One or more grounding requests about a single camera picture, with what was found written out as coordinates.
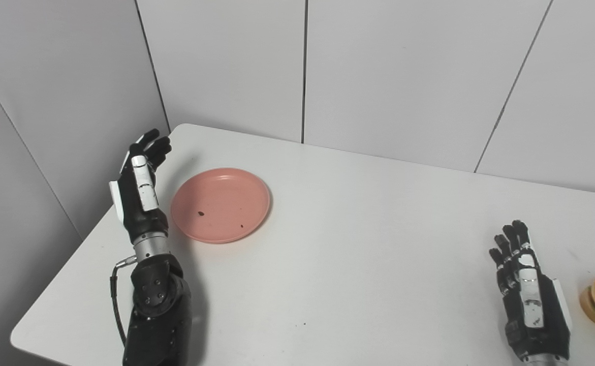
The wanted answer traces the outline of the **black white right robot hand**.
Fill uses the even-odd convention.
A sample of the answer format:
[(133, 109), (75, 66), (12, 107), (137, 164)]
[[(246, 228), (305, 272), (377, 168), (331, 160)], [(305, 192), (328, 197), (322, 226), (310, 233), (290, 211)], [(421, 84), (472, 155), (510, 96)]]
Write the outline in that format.
[(502, 227), (489, 255), (506, 312), (507, 344), (525, 365), (567, 365), (572, 321), (558, 280), (541, 268), (527, 225)]

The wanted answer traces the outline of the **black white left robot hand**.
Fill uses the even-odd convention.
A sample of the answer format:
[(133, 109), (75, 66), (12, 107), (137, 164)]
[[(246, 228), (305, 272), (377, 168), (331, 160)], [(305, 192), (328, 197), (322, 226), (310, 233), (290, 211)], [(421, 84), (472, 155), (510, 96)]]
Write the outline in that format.
[(149, 130), (130, 144), (119, 177), (109, 183), (117, 217), (132, 243), (150, 232), (169, 233), (155, 187), (157, 169), (171, 150), (168, 136), (162, 137), (157, 128)]

